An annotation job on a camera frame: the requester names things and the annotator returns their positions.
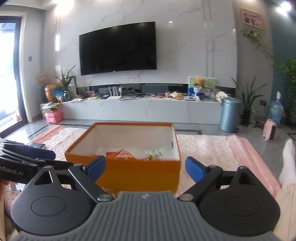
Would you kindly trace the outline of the red orange snack bag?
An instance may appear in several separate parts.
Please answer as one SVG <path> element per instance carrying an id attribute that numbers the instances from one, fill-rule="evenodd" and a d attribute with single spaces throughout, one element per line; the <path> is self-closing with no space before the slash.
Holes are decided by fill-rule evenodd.
<path id="1" fill-rule="evenodd" d="M 123 160 L 134 160 L 135 157 L 128 151 L 121 149 L 118 152 L 106 152 L 105 156 L 107 159 L 123 159 Z"/>

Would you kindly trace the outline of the black notebook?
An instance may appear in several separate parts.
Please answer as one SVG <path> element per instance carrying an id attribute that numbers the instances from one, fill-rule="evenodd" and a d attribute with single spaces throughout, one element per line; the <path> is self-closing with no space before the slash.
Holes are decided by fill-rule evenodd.
<path id="1" fill-rule="evenodd" d="M 42 150 L 46 149 L 46 145 L 42 144 L 42 143 L 33 143 L 33 142 L 31 142 L 31 143 L 28 144 L 28 146 L 33 147 L 33 148 L 37 148 L 37 149 L 42 149 Z"/>

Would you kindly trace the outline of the clear plastic snack wrapper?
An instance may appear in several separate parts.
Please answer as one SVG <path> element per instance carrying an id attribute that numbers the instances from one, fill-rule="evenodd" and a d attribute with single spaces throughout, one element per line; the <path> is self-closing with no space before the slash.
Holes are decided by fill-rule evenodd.
<path id="1" fill-rule="evenodd" d="M 162 149 L 145 151 L 147 160 L 161 160 L 163 158 Z"/>

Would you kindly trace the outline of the pink storage box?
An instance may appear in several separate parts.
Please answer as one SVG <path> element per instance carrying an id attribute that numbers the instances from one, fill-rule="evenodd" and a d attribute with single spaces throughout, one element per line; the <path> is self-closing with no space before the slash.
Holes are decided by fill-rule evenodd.
<path id="1" fill-rule="evenodd" d="M 47 123 L 58 123 L 63 120 L 62 109 L 45 111 L 44 116 L 45 116 Z"/>

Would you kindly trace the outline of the orange cardboard box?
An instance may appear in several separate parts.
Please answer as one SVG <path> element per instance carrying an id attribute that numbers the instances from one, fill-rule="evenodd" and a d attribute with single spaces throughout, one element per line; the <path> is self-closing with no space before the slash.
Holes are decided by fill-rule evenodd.
<path id="1" fill-rule="evenodd" d="M 68 162 L 89 164 L 103 156 L 96 184 L 108 193 L 176 193 L 181 156 L 172 123 L 95 123 L 65 152 Z"/>

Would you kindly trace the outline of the grey pedal trash bin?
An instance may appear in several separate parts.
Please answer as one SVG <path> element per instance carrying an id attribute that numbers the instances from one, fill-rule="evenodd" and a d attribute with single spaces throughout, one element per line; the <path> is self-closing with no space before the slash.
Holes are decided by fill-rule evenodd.
<path id="1" fill-rule="evenodd" d="M 227 133 L 233 133 L 239 124 L 241 100 L 232 97 L 222 99 L 222 114 L 220 129 Z"/>

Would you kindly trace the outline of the orange round vase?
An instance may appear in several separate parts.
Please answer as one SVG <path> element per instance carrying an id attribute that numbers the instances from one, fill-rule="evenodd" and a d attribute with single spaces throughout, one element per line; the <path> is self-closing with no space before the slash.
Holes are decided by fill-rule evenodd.
<path id="1" fill-rule="evenodd" d="M 54 90 L 57 90 L 60 88 L 59 84 L 47 84 L 45 86 L 45 95 L 46 98 L 48 99 L 48 102 L 55 102 L 57 100 Z"/>

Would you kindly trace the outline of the white sock foot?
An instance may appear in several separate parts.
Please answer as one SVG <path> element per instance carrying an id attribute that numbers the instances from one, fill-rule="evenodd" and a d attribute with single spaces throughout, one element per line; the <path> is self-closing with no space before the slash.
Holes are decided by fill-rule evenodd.
<path id="1" fill-rule="evenodd" d="M 285 142 L 282 151 L 283 168 L 279 176 L 279 182 L 282 188 L 295 184 L 296 170 L 295 170 L 295 146 L 292 139 Z"/>

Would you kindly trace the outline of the white marble tv cabinet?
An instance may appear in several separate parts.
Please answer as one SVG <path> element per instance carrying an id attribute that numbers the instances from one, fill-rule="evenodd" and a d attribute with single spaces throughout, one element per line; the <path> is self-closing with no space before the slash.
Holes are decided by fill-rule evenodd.
<path id="1" fill-rule="evenodd" d="M 143 97 L 63 102 L 64 119 L 97 121 L 144 121 L 217 125 L 222 105 L 215 101 L 189 101 Z"/>

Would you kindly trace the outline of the green potted plant left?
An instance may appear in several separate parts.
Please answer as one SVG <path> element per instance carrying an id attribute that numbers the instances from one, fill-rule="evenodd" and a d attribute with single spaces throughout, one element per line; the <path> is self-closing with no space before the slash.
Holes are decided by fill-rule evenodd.
<path id="1" fill-rule="evenodd" d="M 64 101 L 70 101 L 73 98 L 77 97 L 77 94 L 75 91 L 72 89 L 70 86 L 71 82 L 75 79 L 75 76 L 71 74 L 71 71 L 75 68 L 76 66 L 74 65 L 71 69 L 67 69 L 65 71 L 61 70 L 60 71 L 60 76 L 59 77 L 54 77 L 57 80 L 59 80 L 62 84 L 62 89 L 63 89 L 63 97 Z"/>

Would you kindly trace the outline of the white wifi router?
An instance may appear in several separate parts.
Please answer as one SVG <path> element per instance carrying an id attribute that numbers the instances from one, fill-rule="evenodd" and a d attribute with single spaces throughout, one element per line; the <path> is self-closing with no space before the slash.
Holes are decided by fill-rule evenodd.
<path id="1" fill-rule="evenodd" d="M 119 87 L 119 89 L 116 88 L 116 86 L 108 87 L 109 89 L 109 97 L 107 99 L 110 100 L 119 100 L 122 98 L 122 87 Z"/>

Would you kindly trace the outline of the potted plant right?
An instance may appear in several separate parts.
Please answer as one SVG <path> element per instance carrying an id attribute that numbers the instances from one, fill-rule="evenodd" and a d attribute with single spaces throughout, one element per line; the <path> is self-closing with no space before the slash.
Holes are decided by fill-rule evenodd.
<path id="1" fill-rule="evenodd" d="M 254 103 L 255 99 L 262 97 L 263 94 L 257 94 L 257 92 L 264 88 L 268 83 L 262 84 L 260 86 L 255 86 L 256 77 L 253 78 L 252 83 L 248 85 L 246 83 L 245 86 L 239 81 L 235 81 L 234 78 L 231 78 L 232 81 L 235 83 L 236 88 L 241 94 L 241 100 L 243 104 L 243 113 L 241 119 L 241 125 L 248 126 L 250 124 L 250 116 L 252 112 L 252 104 Z"/>

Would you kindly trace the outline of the brown teddy bear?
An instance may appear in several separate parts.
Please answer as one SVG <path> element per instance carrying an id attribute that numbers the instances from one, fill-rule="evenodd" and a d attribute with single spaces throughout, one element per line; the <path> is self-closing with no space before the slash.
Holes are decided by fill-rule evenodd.
<path id="1" fill-rule="evenodd" d="M 194 87 L 195 88 L 203 88 L 204 81 L 205 81 L 204 78 L 196 77 L 195 82 L 194 82 Z"/>

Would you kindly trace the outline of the blue water jug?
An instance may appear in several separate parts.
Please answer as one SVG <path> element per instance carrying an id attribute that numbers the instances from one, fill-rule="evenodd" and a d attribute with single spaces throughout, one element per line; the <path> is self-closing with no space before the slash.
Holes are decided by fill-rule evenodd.
<path id="1" fill-rule="evenodd" d="M 281 125 L 281 119 L 283 116 L 284 108 L 280 102 L 281 93 L 278 91 L 276 94 L 276 100 L 273 101 L 270 105 L 269 112 L 268 112 L 268 119 L 271 119 L 277 128 Z"/>

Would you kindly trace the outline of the black curved television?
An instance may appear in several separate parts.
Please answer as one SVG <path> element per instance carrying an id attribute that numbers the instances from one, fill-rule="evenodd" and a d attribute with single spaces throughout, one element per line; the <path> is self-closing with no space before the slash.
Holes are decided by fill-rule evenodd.
<path id="1" fill-rule="evenodd" d="M 157 69 L 156 23 L 141 22 L 79 36 L 82 76 Z"/>

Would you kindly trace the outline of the framed wall picture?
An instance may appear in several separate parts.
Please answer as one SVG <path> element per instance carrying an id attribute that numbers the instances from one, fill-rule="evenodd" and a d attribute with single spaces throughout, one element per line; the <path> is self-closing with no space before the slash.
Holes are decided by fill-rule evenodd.
<path id="1" fill-rule="evenodd" d="M 264 30 L 264 21 L 260 14 L 241 8 L 243 23 L 261 30 Z"/>

